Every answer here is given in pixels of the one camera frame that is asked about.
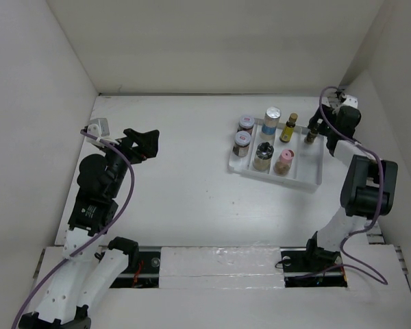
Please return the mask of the black pepper grinder bottle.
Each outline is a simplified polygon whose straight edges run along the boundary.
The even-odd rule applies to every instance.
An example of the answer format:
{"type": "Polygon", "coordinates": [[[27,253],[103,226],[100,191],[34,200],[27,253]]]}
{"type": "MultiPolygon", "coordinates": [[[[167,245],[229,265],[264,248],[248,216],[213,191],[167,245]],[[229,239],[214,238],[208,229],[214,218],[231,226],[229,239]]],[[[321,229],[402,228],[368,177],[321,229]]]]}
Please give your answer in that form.
{"type": "Polygon", "coordinates": [[[304,142],[308,145],[311,145],[311,144],[314,143],[314,141],[315,141],[315,139],[317,138],[318,135],[319,135],[318,128],[317,127],[311,128],[308,131],[308,133],[307,133],[307,135],[304,139],[304,142]]]}

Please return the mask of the yellow label bottle cork cap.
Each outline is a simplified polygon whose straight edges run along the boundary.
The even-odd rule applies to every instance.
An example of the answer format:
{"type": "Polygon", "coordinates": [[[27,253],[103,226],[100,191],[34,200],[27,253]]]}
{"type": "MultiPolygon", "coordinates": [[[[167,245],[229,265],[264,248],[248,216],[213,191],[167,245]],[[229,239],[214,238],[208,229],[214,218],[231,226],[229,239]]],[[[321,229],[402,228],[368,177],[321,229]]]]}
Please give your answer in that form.
{"type": "Polygon", "coordinates": [[[281,142],[283,143],[288,143],[291,138],[292,134],[294,132],[295,126],[296,126],[296,121],[298,119],[298,114],[297,113],[291,113],[285,126],[284,129],[282,130],[282,133],[279,137],[281,142]]]}

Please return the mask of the blue label silver lid jar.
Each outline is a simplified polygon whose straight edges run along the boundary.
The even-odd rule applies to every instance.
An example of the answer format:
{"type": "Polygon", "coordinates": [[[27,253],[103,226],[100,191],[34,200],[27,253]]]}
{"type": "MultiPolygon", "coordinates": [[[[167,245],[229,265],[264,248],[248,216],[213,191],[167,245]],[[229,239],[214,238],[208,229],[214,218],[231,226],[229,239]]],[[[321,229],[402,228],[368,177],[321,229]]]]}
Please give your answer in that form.
{"type": "Polygon", "coordinates": [[[277,124],[281,117],[281,110],[277,107],[270,107],[266,110],[260,132],[260,137],[264,141],[271,141],[275,138],[277,124]]]}

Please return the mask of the pink lid spice jar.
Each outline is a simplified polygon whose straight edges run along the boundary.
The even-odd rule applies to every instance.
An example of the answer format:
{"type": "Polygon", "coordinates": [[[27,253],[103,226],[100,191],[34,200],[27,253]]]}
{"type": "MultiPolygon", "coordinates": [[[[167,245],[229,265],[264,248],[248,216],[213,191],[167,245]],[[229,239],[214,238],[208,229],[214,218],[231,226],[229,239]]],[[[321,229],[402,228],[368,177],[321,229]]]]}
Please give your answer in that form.
{"type": "Polygon", "coordinates": [[[284,149],[274,164],[273,170],[277,175],[287,175],[292,166],[295,153],[291,149],[284,149]]]}

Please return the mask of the black lid white powder jar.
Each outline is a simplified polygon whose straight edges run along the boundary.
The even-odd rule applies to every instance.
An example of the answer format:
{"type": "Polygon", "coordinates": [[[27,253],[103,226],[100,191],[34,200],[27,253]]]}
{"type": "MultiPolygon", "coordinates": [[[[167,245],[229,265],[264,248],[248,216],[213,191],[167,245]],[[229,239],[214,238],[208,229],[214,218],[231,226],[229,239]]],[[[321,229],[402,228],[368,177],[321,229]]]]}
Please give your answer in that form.
{"type": "Polygon", "coordinates": [[[253,168],[257,171],[266,171],[270,167],[273,152],[272,144],[269,142],[260,143],[253,159],[253,168]]]}

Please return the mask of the white lid brown sauce jar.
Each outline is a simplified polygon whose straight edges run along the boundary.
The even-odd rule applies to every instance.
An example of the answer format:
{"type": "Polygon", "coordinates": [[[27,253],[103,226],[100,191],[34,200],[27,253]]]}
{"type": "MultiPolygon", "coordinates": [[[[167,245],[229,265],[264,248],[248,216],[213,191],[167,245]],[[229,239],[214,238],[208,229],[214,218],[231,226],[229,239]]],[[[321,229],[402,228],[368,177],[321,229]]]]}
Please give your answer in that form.
{"type": "Polygon", "coordinates": [[[237,132],[246,132],[252,135],[255,119],[251,115],[242,115],[238,121],[237,132]]]}

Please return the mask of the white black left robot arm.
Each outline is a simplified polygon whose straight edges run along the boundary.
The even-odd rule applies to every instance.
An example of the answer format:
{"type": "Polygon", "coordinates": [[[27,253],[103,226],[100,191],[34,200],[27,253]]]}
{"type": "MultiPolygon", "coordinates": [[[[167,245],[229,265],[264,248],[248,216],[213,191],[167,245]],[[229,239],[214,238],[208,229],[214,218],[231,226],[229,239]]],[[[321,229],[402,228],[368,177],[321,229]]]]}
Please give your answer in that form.
{"type": "Polygon", "coordinates": [[[13,328],[89,328],[91,310],[117,277],[124,271],[138,276],[143,268],[133,240],[118,236],[103,253],[97,250],[132,198],[133,166],[157,156],[160,132],[128,128],[111,140],[92,124],[81,133],[100,152],[79,164],[62,260],[29,293],[13,328]]]}

